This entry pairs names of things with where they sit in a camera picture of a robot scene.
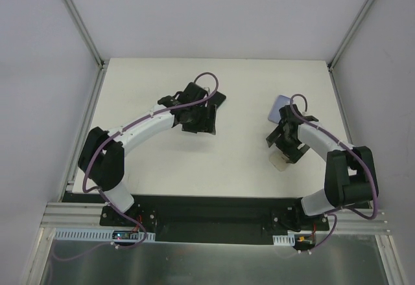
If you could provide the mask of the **beige phone with ring holder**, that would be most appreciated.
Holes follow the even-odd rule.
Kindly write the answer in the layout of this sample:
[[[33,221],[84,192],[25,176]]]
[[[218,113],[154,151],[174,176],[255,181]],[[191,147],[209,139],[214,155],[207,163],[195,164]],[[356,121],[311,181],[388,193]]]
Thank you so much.
[[[287,157],[280,151],[276,150],[269,156],[270,163],[280,172],[285,171],[291,164]]]

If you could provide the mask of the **teal smartphone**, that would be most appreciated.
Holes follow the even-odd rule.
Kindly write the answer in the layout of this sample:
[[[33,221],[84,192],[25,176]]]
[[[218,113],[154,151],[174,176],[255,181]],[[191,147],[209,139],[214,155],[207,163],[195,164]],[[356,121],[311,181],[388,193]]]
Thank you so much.
[[[222,94],[219,91],[216,91],[213,96],[207,101],[208,106],[215,106],[217,109],[224,103],[226,100],[226,95]]]

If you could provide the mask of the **lavender phone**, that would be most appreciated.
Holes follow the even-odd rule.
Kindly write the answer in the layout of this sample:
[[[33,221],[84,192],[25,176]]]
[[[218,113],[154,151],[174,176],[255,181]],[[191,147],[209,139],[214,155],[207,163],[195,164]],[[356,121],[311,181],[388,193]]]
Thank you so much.
[[[268,120],[274,124],[278,124],[281,120],[279,110],[290,104],[290,98],[285,95],[278,95],[272,105],[272,108],[268,114]]]

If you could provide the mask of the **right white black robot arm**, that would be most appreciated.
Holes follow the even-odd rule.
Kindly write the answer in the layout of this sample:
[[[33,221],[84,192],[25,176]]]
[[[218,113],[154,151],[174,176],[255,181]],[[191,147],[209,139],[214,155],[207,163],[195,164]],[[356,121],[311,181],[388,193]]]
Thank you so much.
[[[296,228],[309,228],[317,215],[343,207],[352,209],[369,201],[373,202],[370,218],[376,217],[379,188],[368,147],[341,142],[314,116],[302,115],[295,104],[279,109],[278,125],[266,142],[277,148],[270,162],[280,172],[296,164],[309,150],[326,163],[323,188],[300,198],[299,209],[292,213]]]

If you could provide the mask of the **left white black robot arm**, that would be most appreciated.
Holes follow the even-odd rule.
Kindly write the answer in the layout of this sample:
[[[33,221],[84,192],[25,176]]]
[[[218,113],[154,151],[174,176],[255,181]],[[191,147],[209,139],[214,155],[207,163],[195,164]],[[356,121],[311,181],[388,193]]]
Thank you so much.
[[[157,101],[138,120],[111,130],[95,127],[89,131],[78,159],[78,167],[101,189],[116,207],[114,217],[124,226],[132,225],[137,211],[134,199],[124,185],[125,157],[152,136],[177,125],[190,133],[214,135],[216,112],[226,95],[209,94],[190,82],[184,91],[167,95]]]

